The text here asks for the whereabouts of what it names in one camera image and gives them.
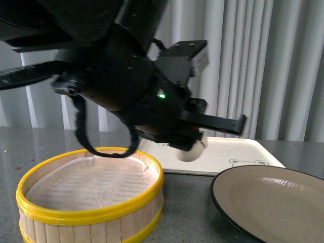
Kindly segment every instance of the white curtain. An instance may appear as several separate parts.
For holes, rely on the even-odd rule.
[[[173,0],[156,38],[167,47],[208,40],[210,64],[189,86],[207,100],[207,114],[245,114],[244,138],[324,142],[324,1]],[[149,56],[157,54],[152,46]],[[54,55],[19,55],[1,43],[0,69]],[[49,82],[1,91],[0,126],[74,129],[70,99],[54,94]],[[88,106],[90,130],[126,131],[103,108]]]

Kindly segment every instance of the black cable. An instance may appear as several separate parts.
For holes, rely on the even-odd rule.
[[[157,46],[161,51],[167,49],[167,48],[165,47],[165,45],[163,44],[163,42],[160,41],[159,39],[155,39],[155,38],[153,38],[152,42],[155,43],[156,46]]]
[[[86,120],[87,120],[87,107],[86,107],[86,101],[84,98],[79,95],[73,95],[70,96],[73,100],[73,103],[75,107],[78,109],[78,113],[76,114],[76,131],[75,135],[79,141],[79,143],[86,148],[90,153],[101,156],[101,157],[109,157],[109,158],[125,158],[127,156],[132,155],[136,149],[138,148],[139,144],[139,138],[137,134],[137,130],[134,126],[127,126],[130,133],[131,133],[131,145],[129,149],[123,153],[114,153],[114,154],[107,154],[107,153],[101,153],[96,151],[92,145],[90,144],[88,137],[87,137],[87,131],[86,131]]]
[[[30,66],[13,68],[0,72],[0,90],[9,90],[32,85],[61,74],[70,63],[61,61],[45,62]]]

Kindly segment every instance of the white tray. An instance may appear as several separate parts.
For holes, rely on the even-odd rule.
[[[236,166],[284,166],[260,143],[251,139],[208,137],[208,147],[192,162],[182,162],[173,154],[168,144],[143,139],[138,150],[155,157],[164,172],[192,175],[216,175]]]

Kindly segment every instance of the yellow rim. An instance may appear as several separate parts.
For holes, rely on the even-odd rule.
[[[157,216],[153,219],[153,221],[146,226],[142,231],[140,231],[139,233],[135,234],[134,236],[132,236],[131,238],[128,238],[124,241],[122,241],[123,243],[136,243],[136,242],[140,242],[142,241],[144,238],[146,238],[152,231],[153,229],[156,227],[157,223],[160,220],[162,214],[162,207],[159,211],[159,213],[157,214]],[[22,225],[21,225],[21,221],[19,220],[19,228],[20,228],[20,232],[22,235],[22,238],[24,240],[25,243],[32,243],[28,237],[25,235],[24,230],[22,229]]]
[[[102,147],[97,148],[97,150],[122,150],[125,151],[126,148],[119,148],[119,147]],[[122,216],[128,215],[145,205],[147,205],[150,201],[152,201],[157,194],[160,192],[162,185],[163,185],[163,171],[162,167],[159,164],[159,162],[152,156],[141,152],[136,151],[138,154],[142,154],[148,158],[150,158],[152,161],[154,161],[158,166],[158,179],[153,184],[152,187],[150,187],[147,191],[142,193],[141,195],[123,202],[118,205],[114,205],[111,207],[101,208],[101,209],[95,209],[95,210],[85,210],[85,211],[57,211],[57,210],[51,210],[39,207],[30,201],[28,201],[25,196],[22,193],[22,187],[24,183],[26,182],[27,178],[31,176],[32,173],[34,173],[36,170],[41,168],[42,166],[51,163],[57,159],[70,156],[77,153],[84,153],[87,152],[86,149],[77,150],[73,152],[64,153],[61,155],[58,155],[56,157],[53,157],[51,159],[48,159],[39,165],[32,168],[30,171],[28,171],[20,180],[18,184],[18,188],[16,191],[16,200],[17,205],[20,211],[26,215],[27,217],[39,221],[45,224],[52,224],[52,225],[61,225],[61,226],[78,226],[78,225],[88,225],[88,224],[97,224],[101,222],[106,222],[110,220],[114,220],[117,218],[120,218]]]

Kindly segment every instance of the black-rimmed plate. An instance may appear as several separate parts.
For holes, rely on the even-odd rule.
[[[211,194],[232,224],[262,242],[324,242],[320,178],[271,166],[234,167],[213,179]]]

